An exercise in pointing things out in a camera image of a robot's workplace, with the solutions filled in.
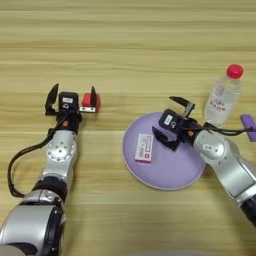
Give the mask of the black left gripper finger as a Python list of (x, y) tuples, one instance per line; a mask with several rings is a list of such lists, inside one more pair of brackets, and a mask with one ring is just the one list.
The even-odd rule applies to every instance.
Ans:
[(96, 105), (97, 105), (97, 94), (96, 94), (96, 90), (95, 90), (94, 86), (92, 86), (92, 88), (91, 88), (90, 103), (91, 103), (91, 107), (96, 108)]
[(56, 111), (53, 108), (53, 105), (55, 104), (56, 99), (57, 99), (58, 87), (59, 87), (58, 84), (54, 85), (52, 87), (52, 89), (50, 90), (50, 92), (48, 93), (46, 103), (45, 103), (45, 114), (46, 115), (55, 115), (56, 114)]

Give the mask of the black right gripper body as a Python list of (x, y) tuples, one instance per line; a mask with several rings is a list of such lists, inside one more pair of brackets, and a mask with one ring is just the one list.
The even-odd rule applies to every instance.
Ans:
[(202, 130), (202, 126), (190, 117), (194, 108), (195, 105), (189, 103), (183, 114), (173, 113), (174, 120), (171, 122), (171, 131), (176, 135), (176, 140), (172, 142), (171, 146), (173, 151), (176, 151), (181, 143), (193, 145), (198, 133)]

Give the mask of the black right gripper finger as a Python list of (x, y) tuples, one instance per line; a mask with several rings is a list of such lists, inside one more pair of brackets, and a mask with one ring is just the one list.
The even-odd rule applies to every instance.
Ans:
[(190, 113), (194, 110), (195, 104), (182, 98), (182, 97), (177, 97), (177, 96), (170, 96), (170, 99), (173, 100), (174, 102), (182, 105), (185, 107), (185, 111), (183, 113), (184, 116), (189, 116)]
[(157, 141), (163, 144), (165, 147), (175, 151), (179, 146), (179, 140), (169, 140), (168, 137), (155, 127), (152, 127), (152, 132)]

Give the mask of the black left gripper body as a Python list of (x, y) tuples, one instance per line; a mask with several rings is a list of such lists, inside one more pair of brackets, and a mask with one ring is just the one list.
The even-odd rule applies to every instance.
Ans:
[(62, 110), (56, 117), (56, 130), (68, 130), (78, 133), (82, 115), (85, 113), (96, 113), (95, 107), (80, 107), (78, 110)]

